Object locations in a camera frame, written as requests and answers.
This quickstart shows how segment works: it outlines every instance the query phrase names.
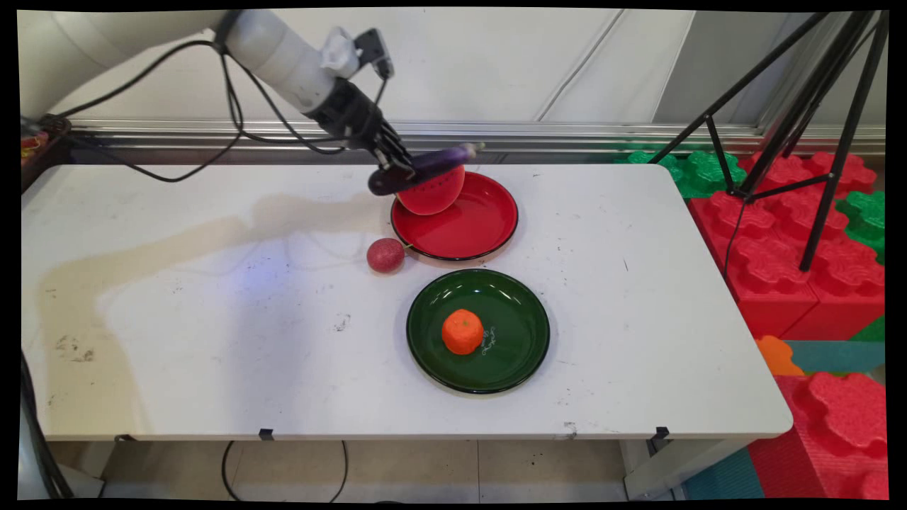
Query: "red potato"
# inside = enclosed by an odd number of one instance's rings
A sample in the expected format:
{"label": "red potato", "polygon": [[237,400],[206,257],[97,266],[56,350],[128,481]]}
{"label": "red potato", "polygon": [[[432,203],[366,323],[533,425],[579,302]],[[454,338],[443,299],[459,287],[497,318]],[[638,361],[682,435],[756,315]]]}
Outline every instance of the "red potato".
{"label": "red potato", "polygon": [[379,273],[389,273],[403,264],[403,244],[399,240],[384,238],[379,239],[368,247],[366,260],[368,267]]}

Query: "red foam block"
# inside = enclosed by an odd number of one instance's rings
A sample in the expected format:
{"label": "red foam block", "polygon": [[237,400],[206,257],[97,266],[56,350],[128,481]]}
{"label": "red foam block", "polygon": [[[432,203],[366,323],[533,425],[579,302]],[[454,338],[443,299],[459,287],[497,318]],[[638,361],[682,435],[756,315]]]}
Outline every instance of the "red foam block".
{"label": "red foam block", "polygon": [[[805,248],[813,229],[815,214],[819,210],[822,188],[822,185],[810,186],[766,199],[766,209],[775,215],[775,233],[779,239],[799,250]],[[828,211],[821,239],[845,239],[847,236],[844,229],[848,221],[847,216],[832,208]]]}
{"label": "red foam block", "polygon": [[794,427],[748,447],[766,497],[888,499],[885,388],[863,374],[775,381]]}
{"label": "red foam block", "polygon": [[885,313],[885,267],[872,248],[850,239],[822,240],[809,274],[819,302],[781,338],[847,340]]}
{"label": "red foam block", "polygon": [[[815,176],[830,172],[833,162],[834,154],[817,152],[813,154],[813,157],[805,160],[803,166]],[[847,154],[844,159],[844,171],[841,173],[841,180],[838,181],[837,189],[834,190],[834,197],[839,200],[847,198],[847,193],[851,191],[862,191],[867,195],[871,194],[875,177],[875,172],[866,168],[863,164],[863,158],[854,154]]]}
{"label": "red foam block", "polygon": [[[716,191],[707,199],[690,199],[690,214],[702,232],[708,250],[719,267],[724,267],[727,242],[734,233],[737,218],[740,217],[740,199],[724,191]],[[765,239],[772,236],[775,218],[759,202],[744,209],[737,239]]]}
{"label": "red foam block", "polygon": [[[756,165],[756,161],[758,161],[760,156],[762,156],[761,151],[746,158],[740,162],[740,168],[746,170],[746,173],[749,173],[753,170],[753,166]],[[803,163],[803,160],[800,159],[799,156],[791,155],[788,158],[783,158],[781,156],[776,157],[772,162],[771,168],[765,173],[765,178],[762,180],[762,183],[759,184],[759,188],[756,192],[773,190],[774,188],[805,181],[806,179],[813,177],[813,174],[804,168]]]}
{"label": "red foam block", "polygon": [[[719,270],[740,214],[740,199],[719,191],[692,199],[689,209]],[[747,205],[727,267],[727,284],[754,337],[781,333],[818,302],[796,252],[773,232],[775,219],[759,203]]]}

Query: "green plate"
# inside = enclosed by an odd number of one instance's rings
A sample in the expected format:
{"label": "green plate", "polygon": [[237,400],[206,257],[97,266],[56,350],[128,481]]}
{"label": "green plate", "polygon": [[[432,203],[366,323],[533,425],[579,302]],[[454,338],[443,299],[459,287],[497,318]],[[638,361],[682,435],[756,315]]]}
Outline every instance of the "green plate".
{"label": "green plate", "polygon": [[[485,329],[482,345],[460,356],[447,349],[441,326],[468,309]],[[459,270],[429,283],[406,318],[406,340],[416,363],[434,380],[466,393],[496,393],[529,378],[548,352],[551,328],[539,299],[497,271]]]}

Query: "tripod leg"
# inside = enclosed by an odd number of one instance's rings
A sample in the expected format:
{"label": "tripod leg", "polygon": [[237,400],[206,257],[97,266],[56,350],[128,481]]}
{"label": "tripod leg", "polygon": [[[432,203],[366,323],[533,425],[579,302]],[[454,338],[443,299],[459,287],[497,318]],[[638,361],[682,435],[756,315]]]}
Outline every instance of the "tripod leg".
{"label": "tripod leg", "polygon": [[746,73],[743,78],[734,85],[724,94],[721,95],[714,103],[712,103],[704,112],[702,112],[695,121],[693,121],[689,126],[684,128],[677,137],[674,138],[664,149],[658,152],[651,160],[650,163],[660,162],[662,158],[667,156],[671,151],[673,151],[681,142],[687,139],[687,137],[695,131],[699,126],[706,121],[707,115],[712,115],[718,110],[721,109],[728,101],[731,100],[738,92],[744,89],[750,82],[752,82],[760,73],[762,73],[769,65],[771,65],[779,56],[784,54],[791,46],[796,44],[807,32],[809,32],[814,26],[818,25],[828,13],[815,13],[810,16],[809,19],[804,21],[796,30],[794,30],[787,38],[779,44],[774,50],[772,50],[766,58],[762,59],[759,64],[756,64],[756,67],[751,69],[749,73]]}
{"label": "tripod leg", "polygon": [[863,107],[866,105],[866,97],[869,95],[869,89],[873,86],[875,71],[879,67],[879,61],[882,60],[882,49],[885,47],[885,38],[888,37],[888,11],[882,11],[879,15],[879,25],[875,29],[873,45],[869,48],[869,55],[866,56],[866,64],[863,65],[863,73],[860,74],[860,82],[856,85],[856,92],[853,93],[853,102],[851,103],[850,112],[847,113],[847,120],[844,121],[844,130],[841,132],[841,141],[838,142],[838,150],[834,153],[834,162],[830,172],[831,178],[825,185],[822,193],[822,200],[819,202],[819,209],[815,213],[813,229],[809,232],[809,241],[806,242],[806,248],[803,253],[803,259],[800,261],[800,270],[809,271],[813,264],[815,249],[819,245],[819,238],[822,236],[822,229],[825,226],[825,220],[828,218],[828,211],[832,207],[834,191],[838,187],[838,181],[841,180],[841,172],[844,170],[844,160],[850,151],[853,134],[856,132],[856,124],[860,122],[860,115],[863,113]]}
{"label": "tripod leg", "polygon": [[869,39],[869,36],[873,34],[875,28],[879,25],[879,22],[876,21],[875,25],[866,31],[866,34],[863,35],[863,38],[860,39],[860,42],[856,44],[855,48],[847,55],[847,58],[844,60],[844,64],[839,66],[837,70],[828,76],[825,82],[819,89],[819,92],[816,93],[815,98],[813,99],[812,104],[809,105],[809,110],[806,111],[803,119],[800,121],[800,125],[797,126],[794,134],[791,136],[790,140],[787,141],[787,146],[785,151],[782,153],[782,157],[789,158],[791,153],[796,148],[798,142],[800,142],[800,137],[803,136],[803,133],[806,131],[806,126],[813,120],[813,115],[819,109],[819,106],[822,104],[822,100],[825,98],[825,95],[828,94],[828,91],[832,89],[834,82],[838,80],[838,77],[841,76],[841,73],[844,72],[844,69],[847,68],[847,65],[850,64],[850,61],[853,59],[853,56],[860,50],[863,46],[863,43],[866,42],[866,39]]}
{"label": "tripod leg", "polygon": [[725,175],[727,192],[730,193],[734,190],[734,180],[731,177],[730,169],[727,167],[725,152],[721,149],[721,139],[718,138],[718,129],[715,127],[715,121],[712,120],[711,115],[706,115],[706,126],[708,126],[708,134],[712,137],[712,145],[715,146],[715,157],[718,158],[718,164],[721,165],[721,173]]}
{"label": "tripod leg", "polygon": [[766,171],[771,168],[772,162],[781,151],[781,144],[784,143],[794,129],[796,121],[803,116],[826,76],[834,72],[836,64],[843,63],[844,58],[842,55],[849,54],[853,46],[856,45],[856,41],[869,24],[869,19],[872,15],[872,11],[857,11],[851,13],[850,17],[847,18],[847,22],[834,38],[828,50],[825,51],[822,60],[819,61],[819,64],[810,74],[803,89],[797,94],[790,110],[781,121],[781,125],[778,126],[775,135],[768,141],[759,160],[753,165],[753,170],[749,172],[743,184],[740,185],[740,191],[745,194],[751,194],[758,189],[759,184],[765,178]]}

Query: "tripod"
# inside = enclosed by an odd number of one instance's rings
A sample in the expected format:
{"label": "tripod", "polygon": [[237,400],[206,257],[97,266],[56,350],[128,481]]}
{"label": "tripod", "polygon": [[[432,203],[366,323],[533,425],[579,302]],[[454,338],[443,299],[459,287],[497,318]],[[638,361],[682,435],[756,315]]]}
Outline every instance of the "tripod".
{"label": "tripod", "polygon": [[[869,89],[873,84],[875,71],[882,58],[882,49],[885,46],[885,39],[888,37],[889,13],[885,10],[879,13],[879,19],[875,26],[873,26],[862,39],[860,38],[860,34],[865,31],[866,26],[869,24],[874,13],[875,11],[854,11],[850,13],[844,26],[835,36],[828,49],[825,50],[818,65],[797,93],[789,111],[778,124],[778,129],[766,143],[762,155],[759,156],[753,169],[739,187],[736,187],[731,179],[731,172],[727,167],[727,160],[725,159],[724,151],[721,149],[721,141],[718,139],[718,132],[715,127],[715,121],[712,119],[712,115],[721,109],[721,107],[730,101],[730,99],[738,92],[743,90],[744,87],[752,82],[760,73],[771,65],[772,62],[777,60],[779,56],[796,44],[796,42],[806,35],[814,26],[818,25],[820,21],[828,16],[828,13],[816,13],[807,19],[781,44],[772,50],[771,53],[762,59],[756,67],[744,75],[744,77],[735,83],[727,92],[722,94],[717,101],[706,108],[696,120],[680,132],[677,138],[671,141],[664,149],[649,160],[649,163],[661,161],[662,158],[667,156],[693,131],[704,123],[708,128],[708,134],[712,139],[712,144],[715,146],[716,157],[718,158],[718,163],[720,164],[721,171],[725,177],[727,193],[739,196],[743,199],[740,209],[740,218],[743,218],[743,208],[746,207],[747,204],[765,197],[777,195],[778,193],[784,193],[786,191],[803,188],[804,186],[811,186],[824,182],[825,188],[822,193],[822,198],[819,201],[818,210],[815,214],[813,228],[810,230],[809,240],[806,243],[803,258],[800,260],[800,270],[809,271],[810,266],[813,263],[815,250],[822,235],[822,229],[825,226],[825,220],[828,218],[828,211],[832,206],[834,191],[841,179],[841,172],[844,170],[844,160],[847,157],[847,153],[850,151],[853,135],[856,132],[856,126],[860,121],[860,115],[863,113],[866,97],[869,95]],[[797,145],[797,142],[799,142],[800,137],[806,130],[806,126],[809,125],[810,121],[813,119],[813,115],[818,110],[823,98],[828,91],[831,90],[832,85],[834,85],[838,76],[841,75],[841,72],[844,71],[844,68],[850,63],[857,49],[859,49],[871,34],[873,34],[873,41],[869,49],[869,54],[866,57],[866,62],[863,65],[860,81],[853,94],[850,111],[847,114],[846,121],[844,121],[844,130],[841,133],[837,151],[834,153],[834,162],[832,163],[831,170],[826,174],[811,179],[756,193],[756,189],[758,189],[759,184],[762,183],[762,180],[771,168],[772,163],[775,161],[775,157],[782,151],[783,157],[790,156],[794,147]]]}

